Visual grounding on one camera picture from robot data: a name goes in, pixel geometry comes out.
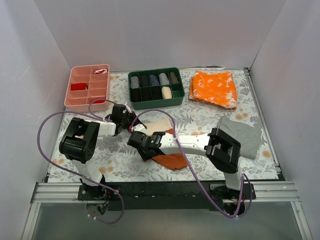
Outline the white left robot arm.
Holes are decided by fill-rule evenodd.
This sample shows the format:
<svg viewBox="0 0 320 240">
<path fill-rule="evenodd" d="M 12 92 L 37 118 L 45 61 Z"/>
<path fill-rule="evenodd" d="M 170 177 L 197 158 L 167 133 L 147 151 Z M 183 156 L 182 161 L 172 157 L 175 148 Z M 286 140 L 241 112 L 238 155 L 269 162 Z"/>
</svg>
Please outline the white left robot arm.
<svg viewBox="0 0 320 240">
<path fill-rule="evenodd" d="M 74 117 L 59 143 L 59 152 L 72 161 L 81 174 L 81 183 L 90 186 L 89 194 L 95 200 L 103 199 L 107 193 L 106 187 L 102 184 L 103 174 L 91 161 L 97 139 L 117 136 L 123 130 L 136 129 L 146 134 L 147 127 L 136 116 L 127 105 L 115 104 L 111 114 L 102 120 L 85 120 Z"/>
</svg>

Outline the orange and cream underwear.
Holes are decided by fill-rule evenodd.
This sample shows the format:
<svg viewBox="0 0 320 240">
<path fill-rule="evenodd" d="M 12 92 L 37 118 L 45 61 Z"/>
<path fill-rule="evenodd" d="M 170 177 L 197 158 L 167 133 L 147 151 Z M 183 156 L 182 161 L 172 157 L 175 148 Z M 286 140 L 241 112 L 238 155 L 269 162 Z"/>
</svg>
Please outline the orange and cream underwear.
<svg viewBox="0 0 320 240">
<path fill-rule="evenodd" d="M 152 135 L 154 132 L 165 132 L 173 134 L 173 127 L 167 117 L 162 118 L 155 122 L 145 123 L 147 127 L 148 135 Z M 187 162 L 181 153 L 174 153 L 169 155 L 158 155 L 152 158 L 154 162 L 165 167 L 166 169 L 175 171 L 186 168 Z"/>
</svg>

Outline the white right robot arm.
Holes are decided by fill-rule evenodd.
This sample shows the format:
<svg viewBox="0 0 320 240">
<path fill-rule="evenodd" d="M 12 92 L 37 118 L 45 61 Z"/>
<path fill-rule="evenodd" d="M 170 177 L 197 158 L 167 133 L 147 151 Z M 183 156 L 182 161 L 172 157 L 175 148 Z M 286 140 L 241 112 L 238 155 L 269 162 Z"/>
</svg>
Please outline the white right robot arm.
<svg viewBox="0 0 320 240">
<path fill-rule="evenodd" d="M 201 135 L 177 137 L 164 131 L 147 135 L 135 130 L 127 144 L 135 148 L 144 161 L 178 153 L 207 157 L 217 170 L 223 172 L 230 198 L 237 199 L 245 192 L 239 167 L 241 144 L 219 128 Z"/>
</svg>

